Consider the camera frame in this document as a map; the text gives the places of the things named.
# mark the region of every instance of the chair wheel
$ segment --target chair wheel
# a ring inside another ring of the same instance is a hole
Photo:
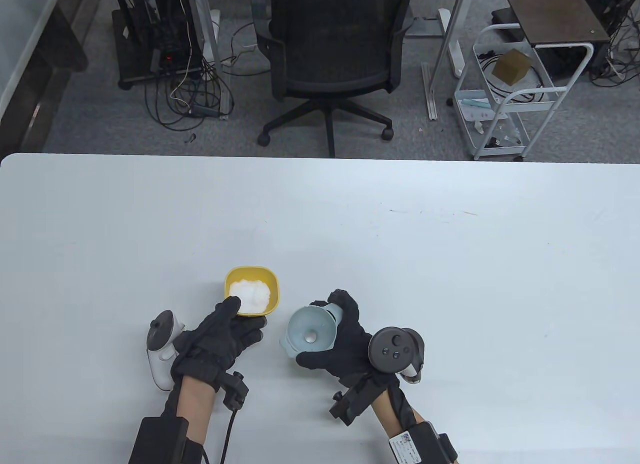
[[[269,146],[269,143],[272,141],[272,137],[267,133],[260,133],[258,136],[258,144],[262,147]]]
[[[118,87],[123,91],[128,91],[133,87],[133,83],[126,81],[118,81]]]
[[[382,131],[382,139],[385,141],[391,141],[394,138],[394,129],[393,128],[384,128]]]

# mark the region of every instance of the white label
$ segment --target white label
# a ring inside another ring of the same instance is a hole
[[[423,461],[414,445],[414,440],[409,435],[409,431],[389,439],[389,446],[391,446],[398,464],[418,464]]]

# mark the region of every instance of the gloved hand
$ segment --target gloved hand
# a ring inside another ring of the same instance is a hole
[[[362,375],[371,375],[378,384],[391,385],[398,382],[395,374],[384,374],[373,367],[369,360],[368,348],[371,334],[365,332],[359,323],[358,304],[347,291],[335,290],[327,299],[342,308],[342,321],[338,324],[333,348],[328,351],[302,352],[295,361],[310,370],[324,369],[340,378],[346,386],[357,381]],[[315,301],[310,306],[326,306],[327,302]]]
[[[237,316],[238,309],[240,298],[228,297],[216,304],[215,311],[195,330],[185,331],[174,340],[178,352],[171,367],[174,382],[182,376],[191,376],[218,391],[218,375],[233,366],[247,347],[262,340],[261,328],[267,323],[263,316]]]

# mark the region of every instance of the office chair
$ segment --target office chair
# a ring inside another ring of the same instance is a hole
[[[271,91],[308,101],[265,124],[258,136],[320,110],[329,155],[336,156],[333,111],[340,109],[384,124],[382,139],[394,136],[390,118],[348,98],[400,85],[402,45],[413,23],[409,0],[251,0],[258,49],[270,61]]]

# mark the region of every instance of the white metal cart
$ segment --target white metal cart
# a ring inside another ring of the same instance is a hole
[[[590,42],[546,43],[531,46],[525,39],[520,42],[480,44],[480,38],[489,31],[520,27],[518,23],[508,23],[484,28],[473,44],[471,55],[466,60],[464,71],[455,88],[453,104],[468,151],[473,155],[474,160],[481,156],[498,154],[518,154],[524,158],[594,55],[594,46]],[[585,48],[585,57],[569,82],[564,86],[556,86],[542,64],[537,49],[574,47]],[[486,56],[503,55],[512,49],[527,55],[532,64],[531,69],[521,81],[507,87],[492,76],[491,62]],[[462,89],[471,67],[476,67],[480,71],[482,89]],[[531,138],[520,117],[520,113],[524,112],[546,112],[542,124]]]

